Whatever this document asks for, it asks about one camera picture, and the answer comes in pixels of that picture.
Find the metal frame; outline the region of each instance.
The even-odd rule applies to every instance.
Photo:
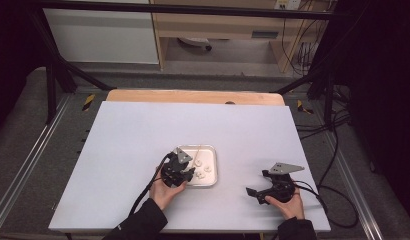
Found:
[[[312,106],[317,114],[320,123],[324,123],[324,113],[322,109],[322,104],[318,101],[312,101]],[[333,132],[325,132],[326,138],[329,142],[331,150],[335,151],[336,138]],[[360,216],[361,225],[368,239],[371,240],[381,240],[383,239],[382,232],[380,231],[379,225],[373,217],[370,207],[365,200],[364,194],[362,193],[357,181],[355,180],[354,174],[352,173],[347,159],[343,155],[342,150],[338,149],[336,156],[336,166],[338,167],[340,176],[345,183],[346,190],[348,191],[351,200],[354,202],[358,214]]]
[[[11,208],[16,202],[19,194],[24,188],[25,183],[28,180],[28,177],[30,176],[31,172],[36,166],[36,163],[42,155],[43,150],[45,149],[49,139],[51,138],[56,127],[58,126],[58,123],[61,120],[68,106],[70,98],[70,94],[66,94],[62,97],[58,105],[56,117],[51,119],[51,123],[44,127],[42,133],[40,134],[39,138],[37,139],[27,158],[25,159],[23,165],[21,166],[20,170],[18,171],[17,175],[15,176],[5,195],[0,200],[0,228],[5,222],[5,219],[11,211]]]
[[[162,4],[136,4],[136,3],[110,3],[110,2],[86,2],[86,1],[60,1],[60,0],[31,0],[26,3],[26,11],[29,19],[36,28],[38,34],[46,46],[48,52],[48,109],[49,122],[56,111],[55,100],[55,78],[59,81],[64,92],[74,92],[77,88],[70,72],[78,75],[84,80],[92,83],[102,90],[112,90],[115,87],[108,86],[94,77],[83,72],[79,68],[67,62],[59,53],[53,40],[53,36],[47,31],[39,18],[39,10],[48,9],[68,9],[68,10],[90,10],[90,11],[112,11],[112,12],[147,12],[147,13],[171,13],[171,14],[202,14],[220,16],[243,16],[243,17],[264,17],[264,18],[285,18],[285,19],[315,19],[315,20],[343,20],[353,19],[349,13],[331,12],[309,12],[293,10],[267,10],[254,8],[235,7],[210,7],[210,6],[189,6],[189,5],[162,5]],[[284,94],[292,89],[287,86],[276,91]]]

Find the white cabinet door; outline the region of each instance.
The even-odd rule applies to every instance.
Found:
[[[102,1],[148,3],[147,0]],[[150,13],[44,11],[58,49],[67,61],[158,64]]]

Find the black sleeve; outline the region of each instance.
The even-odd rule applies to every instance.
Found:
[[[280,240],[316,240],[314,227],[310,220],[288,219],[278,228]]]
[[[109,232],[103,240],[151,240],[167,224],[167,218],[155,201],[149,198],[142,207]]]

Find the aluminum rail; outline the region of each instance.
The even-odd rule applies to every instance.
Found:
[[[316,101],[311,102],[313,109],[316,112],[320,123],[324,124],[323,107]],[[334,151],[336,145],[334,133],[326,131],[326,137],[329,141],[331,149]],[[345,183],[349,196],[358,210],[361,225],[367,235],[367,238],[370,240],[383,240],[382,232],[380,231],[379,226],[371,213],[370,207],[368,206],[367,201],[365,200],[364,195],[361,192],[361,189],[358,186],[358,183],[355,180],[355,177],[349,168],[348,162],[346,161],[340,147],[337,151],[336,160],[336,166],[338,167],[342,180]]]
[[[43,153],[43,150],[45,149],[50,137],[55,131],[56,126],[61,120],[67,108],[67,104],[69,102],[70,97],[70,94],[66,94],[61,99],[58,105],[57,114],[55,118],[52,119],[50,124],[44,127],[42,133],[40,134],[39,138],[37,139],[36,143],[34,144],[24,163],[22,164],[14,180],[12,181],[8,190],[2,197],[0,201],[0,228],[5,222],[5,219],[11,211],[11,208],[17,200],[19,194],[24,188],[24,185],[27,182],[28,177],[30,176],[31,172],[36,166],[36,163],[39,160],[41,154]]]

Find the white table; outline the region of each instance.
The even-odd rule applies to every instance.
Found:
[[[288,107],[103,102],[49,228],[65,233],[114,228],[165,154],[188,144],[215,148],[218,181],[177,196],[165,210],[169,223],[163,232],[276,230],[280,212],[259,205],[245,190],[269,188],[261,170],[276,162],[305,167],[291,176],[316,189]],[[301,195],[315,230],[330,231],[317,199]]]

